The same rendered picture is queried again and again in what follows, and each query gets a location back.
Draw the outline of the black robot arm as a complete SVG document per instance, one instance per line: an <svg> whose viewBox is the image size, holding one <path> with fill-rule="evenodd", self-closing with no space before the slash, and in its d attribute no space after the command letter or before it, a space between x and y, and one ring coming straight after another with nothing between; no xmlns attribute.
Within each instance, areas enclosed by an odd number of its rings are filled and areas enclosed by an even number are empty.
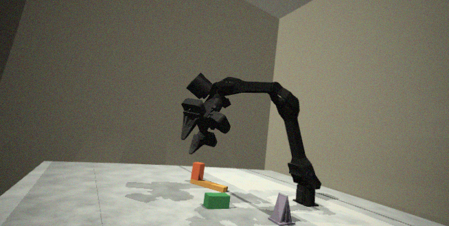
<svg viewBox="0 0 449 226"><path fill-rule="evenodd" d="M321 182L315 175L312 163L307 159L303 147L298 116L300 112L299 99L291 92L283 88L278 82L249 82L239 78L227 77L220 82L211 83L199 73L186 87L198 99L213 102L221 110L231 105L226 95L237 93L268 93L277 111L284 120L292 160L288 163L289 173L293 183L297 183L296 203L306 207L319 206L315 203L315 190L321 188ZM279 97L280 96L280 97ZM205 101L205 102L206 102ZM229 132L231 126L227 117L214 109L208 111L205 117L210 115L214 130L222 133Z"/></svg>

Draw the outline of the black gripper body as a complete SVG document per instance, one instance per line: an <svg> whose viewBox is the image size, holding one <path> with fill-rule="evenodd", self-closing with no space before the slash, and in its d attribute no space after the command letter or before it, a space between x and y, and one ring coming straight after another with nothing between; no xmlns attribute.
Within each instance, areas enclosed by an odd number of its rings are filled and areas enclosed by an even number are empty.
<svg viewBox="0 0 449 226"><path fill-rule="evenodd" d="M210 118L211 116L210 115L208 115L207 117L205 116L208 113L208 111L212 109L214 109L214 111L220 112L218 106L210 101L206 101L203 104L202 100L187 98L183 101L182 107L184 111L200 113L202 115L204 121L197 124L200 130L197 135L211 138L212 144L205 144L205 145L215 147L217 144L216 136L214 135L214 133L207 131L208 128L214 127Z"/></svg>

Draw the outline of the green block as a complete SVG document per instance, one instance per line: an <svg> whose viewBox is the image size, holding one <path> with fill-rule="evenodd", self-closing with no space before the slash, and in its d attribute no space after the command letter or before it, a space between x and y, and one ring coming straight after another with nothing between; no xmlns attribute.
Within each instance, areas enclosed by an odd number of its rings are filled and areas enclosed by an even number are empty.
<svg viewBox="0 0 449 226"><path fill-rule="evenodd" d="M206 192L203 205L208 209L229 209L230 196L225 192Z"/></svg>

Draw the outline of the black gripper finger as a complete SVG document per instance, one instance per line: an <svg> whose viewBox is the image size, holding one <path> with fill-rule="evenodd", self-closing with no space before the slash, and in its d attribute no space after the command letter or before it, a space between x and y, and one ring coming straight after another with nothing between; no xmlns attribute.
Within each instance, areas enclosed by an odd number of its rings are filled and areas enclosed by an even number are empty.
<svg viewBox="0 0 449 226"><path fill-rule="evenodd" d="M203 117L200 113L194 113L190 111L183 112L183 129L181 134L181 139L185 140L188 135L192 132L195 126L203 122Z"/></svg>
<svg viewBox="0 0 449 226"><path fill-rule="evenodd" d="M191 146L189 148L189 154L193 154L204 144L212 144L211 138L194 134Z"/></svg>

